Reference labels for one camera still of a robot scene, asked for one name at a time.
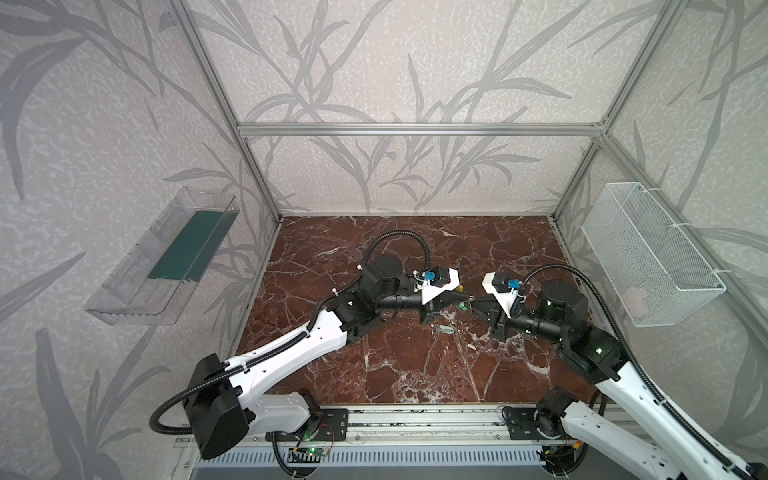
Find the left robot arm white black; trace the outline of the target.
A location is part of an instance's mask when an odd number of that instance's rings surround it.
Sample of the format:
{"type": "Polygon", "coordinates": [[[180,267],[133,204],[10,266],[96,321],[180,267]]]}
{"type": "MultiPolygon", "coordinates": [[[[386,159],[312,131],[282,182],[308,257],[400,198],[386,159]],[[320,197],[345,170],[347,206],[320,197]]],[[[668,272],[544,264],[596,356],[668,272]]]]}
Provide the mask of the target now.
{"type": "Polygon", "coordinates": [[[334,293],[306,324],[248,353],[195,366],[182,402],[203,459],[216,458],[249,434],[308,430],[321,413],[308,393],[271,394],[271,388],[312,361],[378,327],[385,311],[418,312],[426,321],[464,301],[459,273],[435,267],[406,275],[401,262],[382,255],[350,286],[334,293]]]}

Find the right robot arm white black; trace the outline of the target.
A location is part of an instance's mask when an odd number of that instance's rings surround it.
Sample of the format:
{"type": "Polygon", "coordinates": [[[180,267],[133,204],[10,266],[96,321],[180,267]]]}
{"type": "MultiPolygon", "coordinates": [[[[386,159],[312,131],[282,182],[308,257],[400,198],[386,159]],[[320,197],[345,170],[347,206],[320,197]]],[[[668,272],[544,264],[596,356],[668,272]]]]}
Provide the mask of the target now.
{"type": "Polygon", "coordinates": [[[615,425],[563,389],[548,393],[529,425],[547,438],[567,435],[594,448],[641,479],[764,479],[767,467],[748,462],[703,430],[650,379],[626,341],[591,325],[586,298],[569,282],[551,281],[533,311],[524,307],[524,285],[488,273],[485,296],[472,311],[495,331],[552,341],[563,362],[614,401],[649,435],[643,440],[615,425]]]}

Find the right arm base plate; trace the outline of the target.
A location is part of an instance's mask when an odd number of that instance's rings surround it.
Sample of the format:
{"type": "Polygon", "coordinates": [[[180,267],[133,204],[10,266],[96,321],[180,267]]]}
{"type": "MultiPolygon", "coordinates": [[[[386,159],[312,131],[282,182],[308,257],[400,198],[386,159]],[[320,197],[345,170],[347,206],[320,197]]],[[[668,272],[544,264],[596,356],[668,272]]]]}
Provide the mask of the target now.
{"type": "Polygon", "coordinates": [[[561,418],[535,407],[503,406],[501,418],[511,440],[540,441],[544,443],[574,444],[576,439],[568,435],[561,418]]]}

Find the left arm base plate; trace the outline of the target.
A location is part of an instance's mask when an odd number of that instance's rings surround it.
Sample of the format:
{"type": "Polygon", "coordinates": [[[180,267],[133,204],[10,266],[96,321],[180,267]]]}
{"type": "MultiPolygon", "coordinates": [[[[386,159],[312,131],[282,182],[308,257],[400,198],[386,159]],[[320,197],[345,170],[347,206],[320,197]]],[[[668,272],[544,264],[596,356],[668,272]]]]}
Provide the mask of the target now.
{"type": "Polygon", "coordinates": [[[312,413],[309,419],[287,437],[295,441],[345,440],[349,426],[348,409],[322,409],[312,413]]]}

